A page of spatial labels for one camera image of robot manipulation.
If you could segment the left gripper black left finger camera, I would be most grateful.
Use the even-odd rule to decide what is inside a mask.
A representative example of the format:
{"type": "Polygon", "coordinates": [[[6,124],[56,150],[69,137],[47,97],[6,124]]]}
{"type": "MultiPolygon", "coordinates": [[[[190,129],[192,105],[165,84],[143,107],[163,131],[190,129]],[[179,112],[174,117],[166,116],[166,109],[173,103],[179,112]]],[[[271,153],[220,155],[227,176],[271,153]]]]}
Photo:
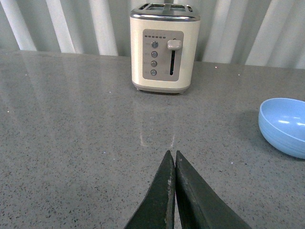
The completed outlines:
{"type": "Polygon", "coordinates": [[[173,229],[175,212],[175,165],[168,150],[146,196],[126,229],[173,229]]]}

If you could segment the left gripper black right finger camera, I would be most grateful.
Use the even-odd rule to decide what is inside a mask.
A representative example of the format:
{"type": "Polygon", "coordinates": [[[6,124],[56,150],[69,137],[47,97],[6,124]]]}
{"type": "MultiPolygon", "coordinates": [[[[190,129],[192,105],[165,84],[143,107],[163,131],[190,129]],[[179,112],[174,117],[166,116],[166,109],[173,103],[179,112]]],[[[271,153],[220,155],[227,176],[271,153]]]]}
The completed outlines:
{"type": "Polygon", "coordinates": [[[183,229],[249,229],[213,191],[180,151],[176,152],[176,197],[183,229]]]}

